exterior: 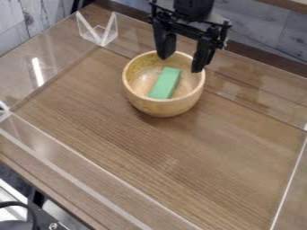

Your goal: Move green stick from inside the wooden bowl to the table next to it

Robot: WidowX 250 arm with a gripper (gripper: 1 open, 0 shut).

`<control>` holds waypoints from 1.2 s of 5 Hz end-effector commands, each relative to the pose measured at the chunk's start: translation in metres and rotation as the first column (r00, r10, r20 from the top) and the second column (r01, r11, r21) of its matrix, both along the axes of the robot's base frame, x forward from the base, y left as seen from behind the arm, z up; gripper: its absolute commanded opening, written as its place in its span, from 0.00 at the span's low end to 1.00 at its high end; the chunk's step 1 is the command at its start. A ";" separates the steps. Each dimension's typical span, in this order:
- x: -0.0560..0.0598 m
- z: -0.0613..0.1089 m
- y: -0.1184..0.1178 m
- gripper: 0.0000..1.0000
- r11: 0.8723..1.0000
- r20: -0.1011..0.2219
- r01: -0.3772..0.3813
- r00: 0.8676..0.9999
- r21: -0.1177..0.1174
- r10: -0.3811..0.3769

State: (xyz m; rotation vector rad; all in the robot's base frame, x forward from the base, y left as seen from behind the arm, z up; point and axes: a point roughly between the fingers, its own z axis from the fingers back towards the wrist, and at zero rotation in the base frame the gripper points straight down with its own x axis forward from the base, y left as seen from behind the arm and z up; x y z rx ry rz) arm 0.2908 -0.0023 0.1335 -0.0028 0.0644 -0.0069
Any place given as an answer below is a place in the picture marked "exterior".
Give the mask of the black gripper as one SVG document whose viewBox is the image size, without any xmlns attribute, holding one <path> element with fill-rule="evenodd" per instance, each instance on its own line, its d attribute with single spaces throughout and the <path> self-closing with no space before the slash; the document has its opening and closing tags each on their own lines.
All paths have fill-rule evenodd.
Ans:
<svg viewBox="0 0 307 230">
<path fill-rule="evenodd" d="M 225 49 L 231 20 L 214 12 L 215 0 L 148 0 L 157 51 L 167 59 L 177 49 L 177 34 L 198 40 L 193 72 L 210 64 L 217 48 Z"/>
</svg>

